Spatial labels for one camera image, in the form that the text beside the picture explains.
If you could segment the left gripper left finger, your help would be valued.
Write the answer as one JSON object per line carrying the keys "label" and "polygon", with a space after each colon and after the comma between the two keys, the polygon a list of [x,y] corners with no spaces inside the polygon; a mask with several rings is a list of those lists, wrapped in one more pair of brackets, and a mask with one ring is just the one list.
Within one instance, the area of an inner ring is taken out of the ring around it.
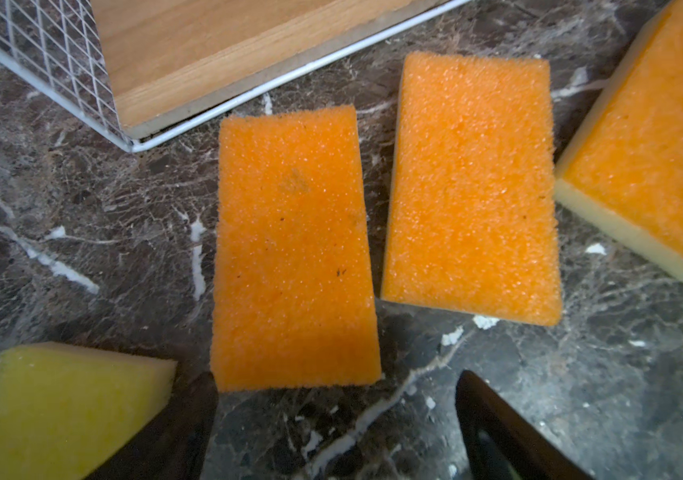
{"label": "left gripper left finger", "polygon": [[89,479],[198,479],[218,405],[214,376],[205,372],[179,391]]}

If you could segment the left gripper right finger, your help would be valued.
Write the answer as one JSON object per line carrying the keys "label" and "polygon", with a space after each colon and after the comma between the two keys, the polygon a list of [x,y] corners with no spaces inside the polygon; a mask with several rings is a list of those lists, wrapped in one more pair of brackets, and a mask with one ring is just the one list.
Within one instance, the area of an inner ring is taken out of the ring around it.
{"label": "left gripper right finger", "polygon": [[455,410],[475,479],[589,479],[475,372],[457,381]]}

